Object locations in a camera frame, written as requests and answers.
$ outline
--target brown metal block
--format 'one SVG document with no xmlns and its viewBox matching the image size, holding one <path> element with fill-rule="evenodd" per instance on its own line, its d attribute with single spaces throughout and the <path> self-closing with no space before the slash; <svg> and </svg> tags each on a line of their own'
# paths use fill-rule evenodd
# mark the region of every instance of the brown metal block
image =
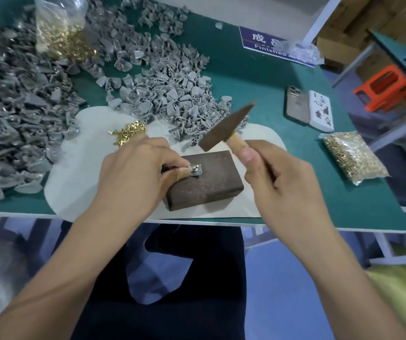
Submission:
<svg viewBox="0 0 406 340">
<path fill-rule="evenodd" d="M 244 184 L 229 150 L 184 156 L 191 165 L 201 164 L 203 173 L 172 185 L 163 201 L 170 211 L 237 196 Z"/>
</svg>

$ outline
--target orange plastic stool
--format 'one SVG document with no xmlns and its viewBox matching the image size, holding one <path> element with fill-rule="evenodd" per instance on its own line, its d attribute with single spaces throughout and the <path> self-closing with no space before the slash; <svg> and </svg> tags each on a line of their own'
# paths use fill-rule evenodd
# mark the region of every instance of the orange plastic stool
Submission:
<svg viewBox="0 0 406 340">
<path fill-rule="evenodd" d="M 406 77 L 397 66 L 390 65 L 354 90 L 354 94 L 360 92 L 370 98 L 365 105 L 368 112 L 388 112 L 406 97 Z"/>
</svg>

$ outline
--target stack of cardboard boxes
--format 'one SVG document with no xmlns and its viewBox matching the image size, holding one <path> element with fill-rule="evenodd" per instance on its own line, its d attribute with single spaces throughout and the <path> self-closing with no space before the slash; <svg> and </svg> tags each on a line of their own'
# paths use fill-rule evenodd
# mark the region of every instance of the stack of cardboard boxes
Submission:
<svg viewBox="0 0 406 340">
<path fill-rule="evenodd" d="M 368 46 L 367 29 L 375 30 L 406 45 L 406 0 L 342 0 L 319 32 L 316 45 L 327 58 L 328 65 L 331 68 L 339 68 L 340 65 L 351 63 Z M 327 48 L 327 45 L 324 45 L 326 41 L 336 45 Z M 341 45 L 348 49 L 339 49 Z M 366 81 L 390 64 L 392 61 L 387 55 L 378 50 L 356 71 L 359 77 Z"/>
</svg>

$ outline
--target white mat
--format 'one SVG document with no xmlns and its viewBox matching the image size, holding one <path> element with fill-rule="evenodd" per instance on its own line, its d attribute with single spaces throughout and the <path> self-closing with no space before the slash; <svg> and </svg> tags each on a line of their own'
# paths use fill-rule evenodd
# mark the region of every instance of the white mat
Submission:
<svg viewBox="0 0 406 340">
<path fill-rule="evenodd" d="M 89 107 L 79 112 L 76 118 L 81 134 L 73 140 L 63 142 L 63 157 L 53 165 L 44 188 L 46 200 L 52 210 L 70 222 L 74 222 L 93 201 L 102 160 L 118 148 L 113 144 L 115 136 L 108 131 L 120 129 L 126 123 L 136 120 L 131 115 L 115 112 L 107 106 Z M 199 146 L 183 151 L 184 142 L 175 143 L 168 133 L 172 127 L 161 120 L 155 120 L 147 125 L 147 134 L 149 137 L 165 137 L 171 148 L 180 155 L 203 153 Z M 248 124 L 241 135 L 246 140 L 267 140 L 286 149 L 277 133 L 266 126 Z M 211 149 L 222 150 L 228 150 L 225 143 L 219 143 Z M 150 218 L 259 217 L 253 190 L 244 180 L 245 167 L 235 156 L 233 159 L 244 183 L 244 191 L 238 196 L 177 211 L 168 211 L 161 202 Z"/>
</svg>

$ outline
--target black pants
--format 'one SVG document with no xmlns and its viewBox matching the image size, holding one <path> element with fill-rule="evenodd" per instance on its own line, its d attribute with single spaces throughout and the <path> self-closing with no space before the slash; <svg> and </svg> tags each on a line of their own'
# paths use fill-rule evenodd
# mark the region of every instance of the black pants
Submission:
<svg viewBox="0 0 406 340">
<path fill-rule="evenodd" d="M 130 295 L 124 252 L 119 251 L 96 280 L 72 340 L 245 338 L 240 228 L 164 224 L 145 246 L 193 259 L 182 285 L 153 304 L 138 304 Z"/>
</svg>

